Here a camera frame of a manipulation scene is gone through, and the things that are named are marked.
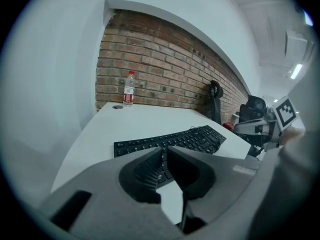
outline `desk surface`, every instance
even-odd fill
[[[86,168],[114,158],[114,142],[151,138],[209,125],[227,139],[216,156],[244,159],[250,145],[204,115],[183,108],[138,105],[114,109],[107,103],[88,123],[67,153],[53,183],[52,192]],[[157,189],[161,208],[174,223],[181,221],[182,192],[175,181]]]

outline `chair backrest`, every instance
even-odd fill
[[[240,106],[239,123],[263,118],[266,107],[262,98],[249,95],[247,103]]]

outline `white wall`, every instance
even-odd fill
[[[213,48],[253,95],[259,91],[255,41],[231,0],[109,2],[186,29]],[[105,0],[32,0],[5,44],[1,158],[20,197],[34,207],[50,193],[68,150],[95,114],[99,44],[111,15]]]
[[[281,69],[261,66],[261,92],[263,96],[272,97],[280,100],[282,97],[288,95],[289,91],[297,83],[296,80],[290,79],[290,75],[286,78],[288,73]]]
[[[245,17],[232,0],[108,0],[111,8],[151,14],[187,30],[217,52],[259,95],[256,43]]]
[[[33,0],[7,40],[1,64],[1,154],[21,198],[50,193],[74,140],[95,114],[105,0]]]

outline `red object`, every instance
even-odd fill
[[[235,129],[235,126],[234,126],[232,123],[230,123],[230,122],[225,122],[222,126],[223,126],[224,128],[226,128],[226,129],[228,129],[229,131]]]
[[[133,87],[125,87],[124,88],[124,96],[123,96],[123,101],[131,103],[134,100],[134,90],[135,88]]]

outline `black headphones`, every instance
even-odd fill
[[[209,90],[210,96],[213,95],[215,98],[221,98],[224,95],[224,89],[220,86],[217,81],[211,80],[211,86]]]

